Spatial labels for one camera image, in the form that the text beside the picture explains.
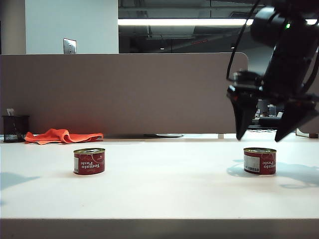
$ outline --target cable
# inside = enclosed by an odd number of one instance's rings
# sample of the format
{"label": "cable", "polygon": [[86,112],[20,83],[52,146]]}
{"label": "cable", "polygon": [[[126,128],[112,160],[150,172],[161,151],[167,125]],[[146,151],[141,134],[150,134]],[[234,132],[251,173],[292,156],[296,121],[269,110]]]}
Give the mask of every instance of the cable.
{"label": "cable", "polygon": [[233,60],[234,60],[235,53],[236,53],[236,51],[237,51],[238,44],[239,44],[239,42],[240,42],[240,40],[241,40],[241,37],[242,37],[242,35],[243,35],[243,33],[244,33],[244,30],[245,30],[245,28],[246,28],[247,22],[248,22],[248,20],[250,19],[250,17],[252,16],[252,14],[253,14],[255,8],[257,7],[257,5],[259,4],[259,2],[260,2],[260,0],[257,0],[256,3],[255,3],[255,4],[253,5],[253,7],[251,8],[251,10],[250,10],[250,12],[249,12],[249,14],[248,14],[248,17],[247,17],[247,19],[246,19],[246,22],[245,22],[245,24],[242,26],[242,28],[241,28],[241,30],[240,30],[240,33],[239,33],[238,38],[237,38],[237,40],[236,40],[236,43],[235,43],[233,52],[231,53],[230,60],[229,60],[229,63],[228,63],[228,67],[227,67],[227,74],[226,74],[226,79],[229,80],[229,81],[234,81],[234,80],[232,80],[232,79],[229,78],[229,74],[230,74],[231,65],[233,64]]}
{"label": "cable", "polygon": [[315,78],[316,78],[316,75],[317,75],[317,72],[318,72],[318,67],[319,67],[319,52],[317,53],[317,57],[316,57],[316,61],[315,61],[315,64],[314,64],[313,71],[311,72],[311,75],[309,76],[309,79],[304,84],[303,88],[301,89],[301,92],[300,92],[301,94],[306,93],[307,90],[309,90],[310,86],[315,81]]}

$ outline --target wall plate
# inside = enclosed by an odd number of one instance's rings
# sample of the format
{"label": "wall plate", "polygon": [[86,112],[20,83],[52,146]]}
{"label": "wall plate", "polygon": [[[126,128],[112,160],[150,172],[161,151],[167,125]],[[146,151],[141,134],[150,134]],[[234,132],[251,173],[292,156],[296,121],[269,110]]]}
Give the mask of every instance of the wall plate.
{"label": "wall plate", "polygon": [[76,54],[76,40],[64,38],[63,39],[63,52],[64,52],[64,54]]}

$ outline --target can lid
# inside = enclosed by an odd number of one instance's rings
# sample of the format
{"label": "can lid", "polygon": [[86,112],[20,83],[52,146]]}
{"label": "can lid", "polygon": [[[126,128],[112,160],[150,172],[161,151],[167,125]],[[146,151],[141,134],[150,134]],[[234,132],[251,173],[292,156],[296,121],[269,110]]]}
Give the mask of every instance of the can lid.
{"label": "can lid", "polygon": [[95,154],[95,153],[103,153],[105,152],[104,148],[82,148],[73,151],[78,154]]}
{"label": "can lid", "polygon": [[276,153],[275,149],[271,148],[244,148],[244,152],[250,153]]}

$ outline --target ceiling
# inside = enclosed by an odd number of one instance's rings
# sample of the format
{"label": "ceiling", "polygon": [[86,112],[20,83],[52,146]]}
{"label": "ceiling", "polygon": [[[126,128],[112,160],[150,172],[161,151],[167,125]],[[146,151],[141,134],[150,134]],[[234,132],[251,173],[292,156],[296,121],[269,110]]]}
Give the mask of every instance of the ceiling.
{"label": "ceiling", "polygon": [[[246,18],[254,2],[255,0],[119,0],[119,18]],[[268,3],[269,0],[261,1],[258,9]],[[230,51],[239,29],[212,26],[119,26],[120,52]],[[249,35],[247,28],[244,37],[246,45],[254,47],[255,42]]]}

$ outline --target red can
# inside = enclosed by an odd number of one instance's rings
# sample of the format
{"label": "red can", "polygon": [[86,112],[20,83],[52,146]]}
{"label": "red can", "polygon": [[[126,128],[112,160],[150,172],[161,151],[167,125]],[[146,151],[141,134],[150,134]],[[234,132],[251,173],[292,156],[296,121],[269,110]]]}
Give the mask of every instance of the red can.
{"label": "red can", "polygon": [[81,175],[101,173],[105,169],[104,148],[83,148],[74,152],[74,173]]}
{"label": "red can", "polygon": [[244,148],[244,170],[256,174],[274,174],[276,172],[276,150]]}

